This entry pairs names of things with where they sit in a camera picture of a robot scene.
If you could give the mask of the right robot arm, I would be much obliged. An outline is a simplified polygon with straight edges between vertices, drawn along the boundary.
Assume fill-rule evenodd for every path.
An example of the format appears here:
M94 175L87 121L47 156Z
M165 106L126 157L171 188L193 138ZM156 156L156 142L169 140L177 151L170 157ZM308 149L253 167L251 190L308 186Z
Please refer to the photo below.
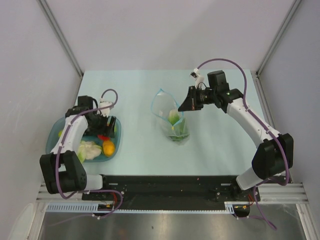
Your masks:
M204 105L214 104L232 117L249 135L256 146L256 153L251 167L238 175L230 188L231 196L242 201L249 194L249 189L262 181L285 172L293 166L294 140L286 133L281 134L255 114L247 105L245 96L238 89L230 89L226 75L222 70L207 74L209 86L201 84L204 77L195 68L191 74L195 85L188 88L187 96L178 108L179 112L198 111Z

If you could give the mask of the green lettuce toy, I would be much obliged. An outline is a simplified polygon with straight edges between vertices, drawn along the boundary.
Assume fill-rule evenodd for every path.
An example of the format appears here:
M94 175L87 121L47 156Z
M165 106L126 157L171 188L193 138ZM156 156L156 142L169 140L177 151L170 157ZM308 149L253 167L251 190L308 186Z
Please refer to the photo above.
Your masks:
M177 109L170 110L167 120L171 124L169 138L173 142L181 142L189 136L186 118L182 112Z

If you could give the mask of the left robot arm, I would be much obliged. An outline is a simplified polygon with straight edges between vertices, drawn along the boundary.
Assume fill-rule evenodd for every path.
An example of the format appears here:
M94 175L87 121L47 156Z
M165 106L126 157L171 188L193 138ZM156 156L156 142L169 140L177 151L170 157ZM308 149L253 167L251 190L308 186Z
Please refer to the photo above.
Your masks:
M94 108L87 95L78 97L78 104L65 114L62 134L48 154L39 159L44 183L49 194L93 191L100 200L110 196L111 188L103 183L102 175L88 175L77 155L84 135L115 135L116 117L110 115L114 102L101 99Z

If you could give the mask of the clear zip top bag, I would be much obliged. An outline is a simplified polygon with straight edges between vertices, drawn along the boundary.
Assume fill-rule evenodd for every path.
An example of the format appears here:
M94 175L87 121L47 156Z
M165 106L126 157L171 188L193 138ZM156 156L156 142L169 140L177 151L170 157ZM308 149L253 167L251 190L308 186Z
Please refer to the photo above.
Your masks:
M160 88L152 99L150 110L162 134L172 142L182 145L190 137L187 119L179 112L180 104L174 96Z

